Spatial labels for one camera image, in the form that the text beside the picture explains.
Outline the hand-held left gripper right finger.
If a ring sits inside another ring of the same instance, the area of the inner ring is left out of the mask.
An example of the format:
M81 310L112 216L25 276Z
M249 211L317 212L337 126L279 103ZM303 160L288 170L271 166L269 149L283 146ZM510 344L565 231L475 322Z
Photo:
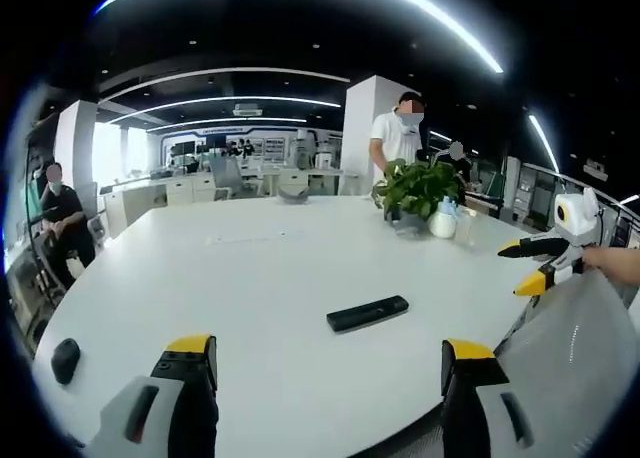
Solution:
M533 422L515 383L484 345L445 339L441 429L446 457L533 457Z

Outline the person's right hand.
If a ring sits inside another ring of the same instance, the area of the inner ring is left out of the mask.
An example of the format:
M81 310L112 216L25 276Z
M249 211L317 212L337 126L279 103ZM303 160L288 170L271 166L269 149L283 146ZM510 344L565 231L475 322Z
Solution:
M639 249L593 246L584 250L583 258L588 266L598 268L611 279L625 285L639 285Z

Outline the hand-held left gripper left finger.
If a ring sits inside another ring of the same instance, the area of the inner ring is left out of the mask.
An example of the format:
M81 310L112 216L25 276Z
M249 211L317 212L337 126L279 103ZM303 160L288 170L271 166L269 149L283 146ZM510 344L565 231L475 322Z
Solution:
M213 457L219 409L217 343L193 335L168 345L148 376L138 376L100 412L86 457Z

